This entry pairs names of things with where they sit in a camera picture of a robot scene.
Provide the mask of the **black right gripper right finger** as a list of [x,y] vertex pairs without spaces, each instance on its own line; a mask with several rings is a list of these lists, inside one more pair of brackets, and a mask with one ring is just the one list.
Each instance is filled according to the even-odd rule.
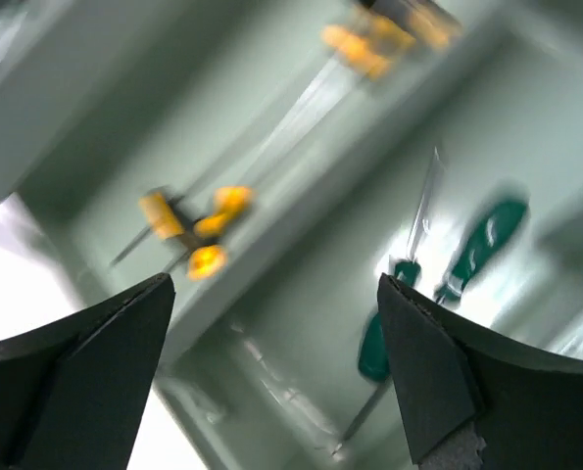
[[583,469],[583,360],[524,345],[384,275],[378,311],[420,469]]

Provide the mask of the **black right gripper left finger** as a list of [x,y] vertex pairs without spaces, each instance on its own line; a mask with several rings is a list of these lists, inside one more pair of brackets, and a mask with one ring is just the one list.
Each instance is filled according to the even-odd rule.
[[158,273],[0,341],[0,469],[124,469],[175,299]]

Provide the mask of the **green plastic toolbox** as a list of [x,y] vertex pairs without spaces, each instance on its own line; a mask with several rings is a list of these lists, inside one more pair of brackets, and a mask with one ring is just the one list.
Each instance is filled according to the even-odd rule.
[[446,1],[460,35],[363,81],[282,153],[255,156],[331,50],[352,1],[1,1],[0,336],[106,299],[181,249],[148,235],[148,191],[210,213],[254,191],[226,265],[170,275],[175,301],[133,469],[409,469],[393,390],[358,371],[379,277],[420,222],[432,296],[474,218],[529,214],[446,304],[583,359],[583,1]]

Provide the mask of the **yellow black T-handle hex key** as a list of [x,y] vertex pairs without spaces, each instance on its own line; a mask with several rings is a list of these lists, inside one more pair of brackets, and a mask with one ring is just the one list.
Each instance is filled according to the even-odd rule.
[[183,194],[174,194],[168,187],[146,192],[138,201],[146,227],[116,255],[111,265],[120,263],[148,235],[155,234],[165,244],[181,249],[163,272],[170,273],[183,265],[192,280],[210,278],[219,272],[227,263],[222,238],[248,212],[254,191],[247,186],[221,187],[214,194],[213,210],[203,216],[183,209],[184,199]]

